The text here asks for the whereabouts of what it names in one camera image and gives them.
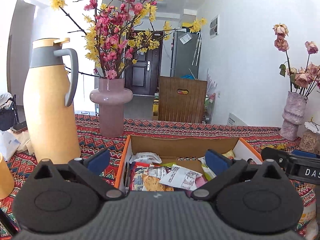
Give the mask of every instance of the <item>refrigerator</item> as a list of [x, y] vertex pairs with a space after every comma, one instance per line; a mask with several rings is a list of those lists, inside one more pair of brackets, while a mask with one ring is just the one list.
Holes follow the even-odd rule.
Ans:
[[198, 78], [199, 62], [196, 66], [197, 54], [194, 64], [192, 65], [198, 37], [199, 35], [196, 33], [186, 33], [181, 31], [175, 31], [173, 33], [173, 50], [170, 68], [171, 77], [182, 77], [185, 75], [192, 76], [192, 72], [194, 77]]

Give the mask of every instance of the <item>gray handle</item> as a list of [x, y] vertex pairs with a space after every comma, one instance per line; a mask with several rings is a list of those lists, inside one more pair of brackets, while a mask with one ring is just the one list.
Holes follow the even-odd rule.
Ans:
[[78, 85], [78, 55], [74, 49], [59, 49], [53, 52], [56, 57], [69, 55], [71, 58], [71, 82], [69, 92], [66, 94], [66, 106], [71, 106]]

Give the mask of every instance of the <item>dark wooden door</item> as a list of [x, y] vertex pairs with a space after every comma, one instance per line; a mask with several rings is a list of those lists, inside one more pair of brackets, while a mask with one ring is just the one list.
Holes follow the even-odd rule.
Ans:
[[130, 89], [134, 95], [153, 96], [156, 92], [160, 73], [160, 53], [162, 43], [159, 48], [138, 51], [134, 55], [137, 60], [125, 71], [125, 87]]

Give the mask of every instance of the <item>stroller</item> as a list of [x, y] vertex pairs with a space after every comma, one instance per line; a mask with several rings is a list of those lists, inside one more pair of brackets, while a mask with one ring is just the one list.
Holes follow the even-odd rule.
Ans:
[[16, 95], [9, 98], [7, 102], [11, 102], [9, 109], [0, 109], [0, 130], [6, 131], [19, 123], [18, 109], [16, 104]]

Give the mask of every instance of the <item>patterned tablecloth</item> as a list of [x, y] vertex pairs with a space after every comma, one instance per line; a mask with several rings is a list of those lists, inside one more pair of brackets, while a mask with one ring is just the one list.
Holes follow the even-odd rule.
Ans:
[[[99, 118], [95, 116], [76, 115], [76, 124], [82, 158], [88, 158], [103, 148], [110, 150], [110, 165], [101, 176], [112, 185], [114, 185], [116, 180], [121, 154], [128, 134], [162, 138], [189, 136], [200, 138], [243, 137], [258, 152], [261, 151], [260, 147], [269, 144], [285, 144], [285, 150], [291, 151], [297, 148], [300, 142], [300, 140], [290, 142], [283, 139], [279, 135], [280, 129], [278, 127], [225, 126], [125, 119], [123, 136], [106, 139], [100, 135]], [[12, 201], [29, 174], [37, 165], [37, 161], [36, 158], [29, 155], [28, 152], [23, 152], [15, 154], [7, 164], [14, 177], [15, 188], [9, 197], [0, 200], [0, 208], [14, 221]], [[305, 206], [315, 202], [315, 193], [310, 187], [297, 181], [293, 181], [292, 183], [303, 199]], [[307, 223], [308, 221], [298, 225], [298, 230], [301, 235], [305, 234]], [[0, 240], [10, 238], [8, 232], [1, 226]]]

